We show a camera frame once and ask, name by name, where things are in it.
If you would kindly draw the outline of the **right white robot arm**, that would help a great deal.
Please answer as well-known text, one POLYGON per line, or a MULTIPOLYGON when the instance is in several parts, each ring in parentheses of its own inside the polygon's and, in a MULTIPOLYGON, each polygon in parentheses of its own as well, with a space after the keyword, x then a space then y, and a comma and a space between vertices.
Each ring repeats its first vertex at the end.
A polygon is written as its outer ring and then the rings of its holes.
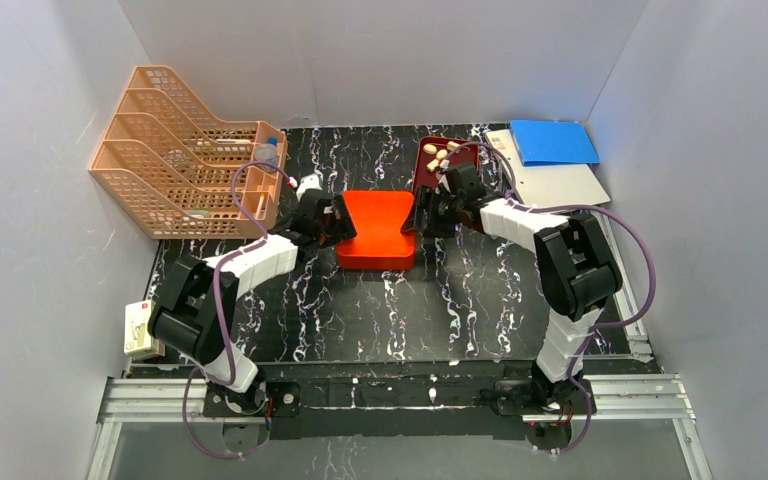
POLYGON ((527 403, 564 408, 579 397, 593 413, 595 402, 583 383, 583 356, 608 300, 623 285, 598 221, 590 214, 530 209, 489 192, 475 166, 459 164, 443 170, 436 186, 417 188, 402 230, 451 238, 457 226, 515 243, 536 260, 549 320, 532 366, 527 403))

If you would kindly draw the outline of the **orange chocolate box with tray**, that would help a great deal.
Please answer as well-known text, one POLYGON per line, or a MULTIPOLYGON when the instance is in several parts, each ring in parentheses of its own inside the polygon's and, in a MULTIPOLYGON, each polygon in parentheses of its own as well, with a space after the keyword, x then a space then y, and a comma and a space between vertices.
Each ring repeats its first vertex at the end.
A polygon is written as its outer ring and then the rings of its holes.
POLYGON ((338 264, 347 270, 408 270, 414 265, 415 248, 355 248, 345 244, 336 248, 338 264))

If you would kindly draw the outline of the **dark red chocolate tray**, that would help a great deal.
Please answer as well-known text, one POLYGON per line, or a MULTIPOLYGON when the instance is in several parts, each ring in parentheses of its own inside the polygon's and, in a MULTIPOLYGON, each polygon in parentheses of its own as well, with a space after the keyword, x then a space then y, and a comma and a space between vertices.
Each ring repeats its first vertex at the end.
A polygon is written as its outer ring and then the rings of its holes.
MULTIPOLYGON (((419 141, 412 192, 417 194, 422 186, 434 188, 438 179, 434 167, 439 168, 443 157, 466 140, 445 137, 424 137, 419 141)), ((480 150, 475 145, 460 148, 449 159, 449 165, 472 164, 478 167, 480 150)))

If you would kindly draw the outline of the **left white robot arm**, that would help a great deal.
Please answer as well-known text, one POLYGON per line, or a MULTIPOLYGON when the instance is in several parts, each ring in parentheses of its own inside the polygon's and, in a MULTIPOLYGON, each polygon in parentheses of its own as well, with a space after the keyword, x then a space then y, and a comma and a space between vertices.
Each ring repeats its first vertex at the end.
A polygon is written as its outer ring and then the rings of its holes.
POLYGON ((244 414, 258 414, 268 404, 266 380, 230 338, 238 299, 356 235, 343 195, 306 189, 290 217, 252 244, 211 259, 180 258, 157 290, 147 332, 191 360, 244 414))

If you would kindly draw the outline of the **orange box lid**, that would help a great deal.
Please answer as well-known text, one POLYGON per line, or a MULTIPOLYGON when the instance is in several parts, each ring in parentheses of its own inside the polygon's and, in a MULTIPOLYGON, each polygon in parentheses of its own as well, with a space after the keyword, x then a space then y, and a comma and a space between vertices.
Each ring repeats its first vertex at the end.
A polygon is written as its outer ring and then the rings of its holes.
POLYGON ((413 206, 411 192, 349 190, 343 196, 357 236, 336 247, 339 260, 372 262, 415 254, 415 235, 401 232, 413 206))

